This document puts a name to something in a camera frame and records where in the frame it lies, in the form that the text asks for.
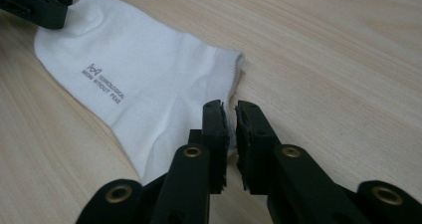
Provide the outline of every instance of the wood grain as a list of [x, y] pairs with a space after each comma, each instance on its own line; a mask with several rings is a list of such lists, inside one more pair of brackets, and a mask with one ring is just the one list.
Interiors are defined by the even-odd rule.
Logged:
[[[259, 105], [335, 182], [380, 179], [422, 201], [422, 0], [123, 1], [243, 51], [231, 107]], [[0, 223], [74, 223], [105, 183], [138, 177], [112, 132], [37, 60], [36, 30], [0, 11]], [[271, 223], [235, 163], [210, 223]]]

